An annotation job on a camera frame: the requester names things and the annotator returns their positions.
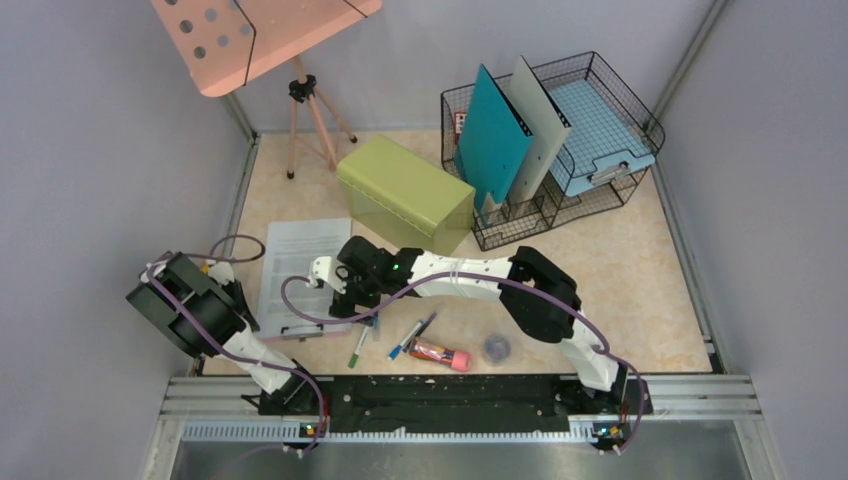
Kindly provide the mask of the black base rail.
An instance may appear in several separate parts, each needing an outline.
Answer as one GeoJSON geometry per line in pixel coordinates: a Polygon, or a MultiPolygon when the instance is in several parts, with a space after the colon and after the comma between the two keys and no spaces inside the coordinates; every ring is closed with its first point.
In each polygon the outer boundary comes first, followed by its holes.
{"type": "Polygon", "coordinates": [[[618,378],[591,390],[573,375],[343,375],[283,394],[245,394],[265,416],[324,414],[329,433],[490,434],[564,432],[580,416],[612,422],[650,414],[647,388],[618,378]]]}

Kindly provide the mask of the green capped marker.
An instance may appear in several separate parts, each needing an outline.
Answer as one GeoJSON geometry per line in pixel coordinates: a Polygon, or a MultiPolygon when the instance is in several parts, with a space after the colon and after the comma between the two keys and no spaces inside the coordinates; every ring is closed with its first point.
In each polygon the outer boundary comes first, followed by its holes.
{"type": "Polygon", "coordinates": [[[353,350],[353,352],[350,356],[350,359],[348,361],[347,366],[348,366],[349,369],[353,369],[356,366],[356,364],[357,364],[357,362],[358,362],[358,360],[361,356],[364,344],[365,344],[371,330],[372,330],[371,325],[365,325],[363,327],[363,330],[360,334],[360,337],[357,341],[357,344],[356,344],[356,346],[355,346],[355,348],[354,348],[354,350],[353,350]]]}

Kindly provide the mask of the black pen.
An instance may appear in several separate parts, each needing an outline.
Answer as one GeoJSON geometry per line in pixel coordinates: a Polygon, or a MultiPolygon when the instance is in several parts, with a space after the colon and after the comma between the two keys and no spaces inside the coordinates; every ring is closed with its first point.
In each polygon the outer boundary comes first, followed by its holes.
{"type": "Polygon", "coordinates": [[[371,319],[371,338],[377,342],[380,340],[380,322],[379,315],[375,313],[371,319]]]}

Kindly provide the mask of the pink capped pencil tube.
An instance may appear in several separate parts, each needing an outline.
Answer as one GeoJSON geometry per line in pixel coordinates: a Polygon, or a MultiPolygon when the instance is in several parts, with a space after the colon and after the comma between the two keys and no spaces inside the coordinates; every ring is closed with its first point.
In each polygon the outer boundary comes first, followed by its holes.
{"type": "Polygon", "coordinates": [[[460,373],[467,373],[472,368],[470,353],[444,347],[423,337],[416,337],[412,341],[408,354],[420,360],[445,365],[460,373]]]}

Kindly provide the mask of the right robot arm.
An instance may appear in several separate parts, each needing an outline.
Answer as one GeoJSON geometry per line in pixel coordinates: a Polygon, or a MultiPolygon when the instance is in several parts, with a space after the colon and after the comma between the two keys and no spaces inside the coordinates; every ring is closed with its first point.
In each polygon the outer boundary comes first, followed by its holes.
{"type": "Polygon", "coordinates": [[[355,236],[336,256],[313,260],[308,280],[332,288],[330,314],[338,319],[352,317],[359,307],[375,310],[384,296],[498,302],[525,335],[562,349],[594,409],[612,412],[626,400],[628,368],[612,357],[608,340],[585,316],[576,281],[532,247],[470,259],[421,248],[391,253],[355,236]]]}

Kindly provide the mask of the grey white folder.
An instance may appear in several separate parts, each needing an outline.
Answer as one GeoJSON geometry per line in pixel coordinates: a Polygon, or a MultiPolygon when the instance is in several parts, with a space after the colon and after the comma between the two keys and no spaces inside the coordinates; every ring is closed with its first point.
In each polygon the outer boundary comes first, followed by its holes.
{"type": "Polygon", "coordinates": [[[508,194],[508,200],[518,204],[534,197],[572,126],[523,55],[516,61],[506,95],[532,133],[508,194]]]}

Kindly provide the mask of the black wire desk organizer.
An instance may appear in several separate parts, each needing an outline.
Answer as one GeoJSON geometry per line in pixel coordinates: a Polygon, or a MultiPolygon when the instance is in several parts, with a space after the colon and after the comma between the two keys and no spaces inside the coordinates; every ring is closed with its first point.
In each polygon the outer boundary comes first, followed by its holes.
{"type": "Polygon", "coordinates": [[[480,67],[441,101],[443,168],[474,188],[492,250],[630,199],[664,144],[658,120],[594,51],[510,74],[480,67]]]}

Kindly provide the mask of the teal folder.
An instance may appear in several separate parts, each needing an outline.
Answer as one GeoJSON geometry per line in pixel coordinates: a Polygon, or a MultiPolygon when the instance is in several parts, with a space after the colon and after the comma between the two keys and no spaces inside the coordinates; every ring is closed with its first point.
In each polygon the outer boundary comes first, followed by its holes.
{"type": "Polygon", "coordinates": [[[462,180],[475,189],[478,214],[500,208],[532,141],[526,122],[480,65],[455,154],[462,180]]]}

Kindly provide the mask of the clear round container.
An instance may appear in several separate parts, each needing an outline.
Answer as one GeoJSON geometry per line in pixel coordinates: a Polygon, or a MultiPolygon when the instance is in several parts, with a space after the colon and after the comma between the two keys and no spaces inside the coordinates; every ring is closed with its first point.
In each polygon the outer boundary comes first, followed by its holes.
{"type": "Polygon", "coordinates": [[[483,342],[483,360],[492,366],[502,365],[512,356],[511,341],[504,335],[493,333],[483,342]]]}

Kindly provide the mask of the green rectangular box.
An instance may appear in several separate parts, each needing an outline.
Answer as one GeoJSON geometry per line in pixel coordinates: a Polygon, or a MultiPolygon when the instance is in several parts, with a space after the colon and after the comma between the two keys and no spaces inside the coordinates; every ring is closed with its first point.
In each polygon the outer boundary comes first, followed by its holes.
{"type": "Polygon", "coordinates": [[[450,255],[471,231],[474,188],[385,136],[344,157],[336,175],[350,216],[395,247],[450,255]]]}

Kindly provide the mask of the red calculator cube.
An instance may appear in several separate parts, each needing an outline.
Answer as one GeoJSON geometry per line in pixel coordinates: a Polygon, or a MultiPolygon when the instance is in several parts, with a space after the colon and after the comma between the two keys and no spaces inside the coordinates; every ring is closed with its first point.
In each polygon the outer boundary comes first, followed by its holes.
{"type": "Polygon", "coordinates": [[[464,129],[465,121],[466,121],[467,113],[465,111],[458,111],[453,114],[452,125],[454,132],[454,144],[457,145],[459,143],[461,134],[464,129]]]}

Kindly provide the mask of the printed paper clipboard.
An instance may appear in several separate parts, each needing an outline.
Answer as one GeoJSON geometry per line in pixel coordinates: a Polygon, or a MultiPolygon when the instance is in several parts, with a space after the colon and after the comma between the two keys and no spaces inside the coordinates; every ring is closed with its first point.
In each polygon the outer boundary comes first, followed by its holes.
{"type": "Polygon", "coordinates": [[[261,339],[349,334],[349,324],[317,324],[295,315],[283,302],[280,288],[291,276],[307,276],[314,259],[337,253],[350,238],[351,228],[349,218],[269,224],[256,313],[261,339]]]}

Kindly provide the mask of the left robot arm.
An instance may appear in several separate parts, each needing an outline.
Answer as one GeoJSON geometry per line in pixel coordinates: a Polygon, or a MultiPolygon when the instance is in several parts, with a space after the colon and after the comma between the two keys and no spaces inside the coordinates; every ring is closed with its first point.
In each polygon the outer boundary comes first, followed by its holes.
{"type": "Polygon", "coordinates": [[[262,415],[325,415],[327,400],[300,363],[256,336],[232,268],[204,272],[190,255],[167,252],[147,264],[126,300],[179,350],[192,358],[224,358],[260,388],[243,399],[262,415]]]}

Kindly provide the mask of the light blue clipboard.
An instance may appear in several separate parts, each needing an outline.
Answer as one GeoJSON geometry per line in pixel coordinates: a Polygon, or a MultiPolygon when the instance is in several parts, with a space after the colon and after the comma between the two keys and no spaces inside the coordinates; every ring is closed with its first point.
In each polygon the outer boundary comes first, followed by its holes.
{"type": "Polygon", "coordinates": [[[655,148],[638,125],[608,103],[586,80],[558,86],[550,95],[571,123],[567,140],[550,173],[567,197],[651,166],[655,148]]]}

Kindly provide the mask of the pink music stand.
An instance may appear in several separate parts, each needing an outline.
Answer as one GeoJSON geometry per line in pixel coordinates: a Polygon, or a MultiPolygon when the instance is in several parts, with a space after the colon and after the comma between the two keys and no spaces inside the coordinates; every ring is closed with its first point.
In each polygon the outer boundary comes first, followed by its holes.
{"type": "Polygon", "coordinates": [[[162,21],[199,93],[217,98],[290,62],[291,139],[297,135],[298,106],[306,104],[321,148],[316,154],[335,170],[339,158],[320,106],[325,105],[349,141],[358,138],[308,74],[301,55],[378,12],[372,1],[154,1],[162,21]]]}

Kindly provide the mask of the blue capped marker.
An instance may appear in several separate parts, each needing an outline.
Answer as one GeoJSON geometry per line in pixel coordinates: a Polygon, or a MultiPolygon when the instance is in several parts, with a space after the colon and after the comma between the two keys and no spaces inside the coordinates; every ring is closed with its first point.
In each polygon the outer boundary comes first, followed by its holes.
{"type": "Polygon", "coordinates": [[[389,360],[396,359],[400,353],[403,351],[404,347],[415,337],[416,333],[420,330],[420,328],[424,325],[423,320],[417,321],[410,331],[398,342],[398,344],[390,351],[387,355],[389,360]]]}

